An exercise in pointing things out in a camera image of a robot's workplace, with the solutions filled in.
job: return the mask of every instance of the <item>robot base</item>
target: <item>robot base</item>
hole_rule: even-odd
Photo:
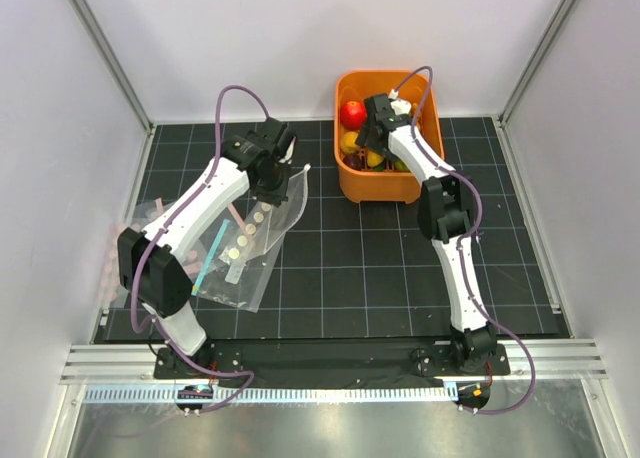
[[[411,359],[415,363],[415,373],[426,378],[484,376],[487,374],[487,363],[491,366],[493,376],[506,376],[511,373],[504,345],[500,344],[496,347],[495,355],[489,355],[488,358],[475,362],[467,362],[463,368],[453,359],[449,343],[418,348],[411,353]]]
[[[205,344],[192,357],[192,360],[203,368],[232,373],[243,369],[241,358],[240,351],[223,354],[220,347],[216,348],[213,344]],[[158,350],[153,377],[156,380],[209,378],[209,376],[191,368],[190,365],[185,363],[182,358],[170,348],[161,348]],[[227,382],[233,383],[234,380],[227,380]]]

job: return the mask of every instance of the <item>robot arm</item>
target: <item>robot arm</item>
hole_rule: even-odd
[[[142,305],[160,321],[175,345],[195,361],[206,333],[191,308],[193,283],[180,263],[216,217],[247,190],[274,206],[286,200],[294,146],[293,132],[273,118],[267,118],[256,132],[230,137],[223,143],[222,157],[212,178],[209,173],[213,167],[208,166],[165,214],[142,232],[127,228],[118,237],[120,283],[131,291],[136,268],[149,245],[147,237],[164,230],[174,210],[204,186],[161,235],[147,260],[138,292]]]
[[[415,133],[418,140],[425,143],[422,136],[420,136],[419,131],[415,130]],[[440,156],[437,155],[431,147],[424,146],[423,149],[431,155],[432,160],[438,164],[438,167],[434,167],[418,148],[418,145],[415,143],[413,136],[411,135],[410,125],[401,126],[389,133],[389,151],[407,165],[419,183],[426,183],[427,189],[429,184],[431,187],[435,187],[437,189],[435,193],[436,196],[434,197],[435,200],[432,198],[432,201],[440,201],[440,196],[442,196],[442,204],[447,208],[446,200],[449,198],[451,201],[450,204],[453,206],[451,206],[451,209],[447,211],[449,214],[454,215],[454,220],[456,219],[455,215],[458,215],[457,219],[462,221],[462,227],[456,229],[454,233],[440,233],[439,231],[434,232],[431,230],[425,233],[424,225],[421,225],[420,229],[425,233],[425,235],[428,235],[427,237],[431,238],[431,243],[438,254],[440,264],[442,265],[449,294],[449,302],[451,303],[451,325],[460,332],[464,332],[464,330],[467,329],[477,330],[485,327],[487,322],[482,315],[478,313],[476,307],[469,300],[464,283],[461,257],[457,249],[458,240],[454,239],[468,230],[471,221],[470,209],[467,208],[466,210],[460,210],[460,206],[456,206],[455,199],[453,199],[455,195],[453,194],[458,190],[454,191],[452,188],[455,189],[459,183],[452,181],[449,178],[449,175],[441,171],[441,168],[453,170],[453,167],[442,160],[442,158],[440,158]],[[446,190],[444,186],[442,186],[443,181],[449,182],[449,191],[452,191],[453,196],[449,194],[449,191]],[[441,186],[442,192],[440,193],[440,196],[437,196],[437,193],[440,192],[438,188]],[[442,211],[444,211],[444,213],[442,213],[444,216],[442,216],[440,220],[445,221],[447,211]],[[423,221],[421,218],[423,218],[423,216],[419,216],[418,220]],[[475,268],[471,258],[471,237],[463,238],[460,242],[460,246],[463,248],[463,256],[465,260],[464,269],[466,270],[467,279],[469,280],[474,295],[477,297],[476,301],[482,303]]]
[[[392,102],[384,94],[365,99],[367,122],[357,143],[392,161],[401,159],[421,184],[418,225],[431,240],[444,272],[451,304],[452,358],[461,370],[471,371],[483,366],[497,348],[495,331],[478,312],[466,286],[484,308],[472,261],[472,238],[465,236],[473,221],[473,197],[447,173],[454,168],[426,144],[418,130],[414,139],[406,114],[410,105],[398,102],[402,100]]]

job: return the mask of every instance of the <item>orange plastic container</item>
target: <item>orange plastic container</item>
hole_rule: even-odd
[[[378,93],[389,93],[410,71],[353,71],[347,73],[336,85],[334,120],[334,155],[338,162],[340,188],[347,198],[356,203],[361,201],[404,201],[412,203],[420,197],[420,185],[411,173],[400,172],[387,165],[383,171],[357,171],[342,161],[340,137],[347,131],[340,124],[340,107],[347,101],[363,101]],[[415,75],[400,89],[399,97],[410,103],[419,103],[427,86],[427,79]],[[444,146],[440,135],[440,123],[433,88],[424,105],[418,128],[425,141],[444,159]]]

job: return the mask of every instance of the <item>table surface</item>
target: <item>table surface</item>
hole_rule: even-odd
[[[470,175],[485,217],[473,256],[488,311],[520,335],[567,336],[550,306],[499,140],[489,118],[440,120],[446,160]],[[224,126],[225,135],[255,123]],[[442,269],[417,228],[417,203],[362,203],[340,190],[333,122],[292,122],[294,166],[311,164],[309,200],[287,234],[257,313],[194,298],[211,338],[447,336],[450,308]],[[214,150],[212,124],[159,126],[138,203],[174,201]],[[247,212],[250,200],[236,201]],[[127,309],[110,310],[98,342],[145,341]]]

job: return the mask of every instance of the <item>metal floor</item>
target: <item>metal floor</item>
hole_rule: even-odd
[[[483,195],[485,218],[473,252],[488,311],[523,336],[568,336],[563,315],[553,312],[547,298],[491,119],[440,121],[447,161],[470,175]],[[254,126],[227,124],[223,133]],[[291,126],[299,138],[294,167],[312,166],[307,208],[286,236],[258,313],[193,299],[207,334],[214,339],[448,336],[444,277],[417,228],[417,202],[350,202],[338,182],[333,122]],[[201,174],[213,147],[213,125],[158,127],[138,203],[158,197],[174,201]],[[249,203],[240,199],[235,205],[246,213]],[[146,334],[131,330],[125,306],[110,311],[95,341],[146,340]]]
[[[526,386],[526,381],[494,383],[492,406],[515,402]],[[172,418],[136,439],[113,436],[144,431],[174,412],[173,405],[83,405],[69,456],[605,456],[579,380],[540,382],[523,408],[495,417],[458,412],[452,403],[254,405],[226,408],[198,418]]]

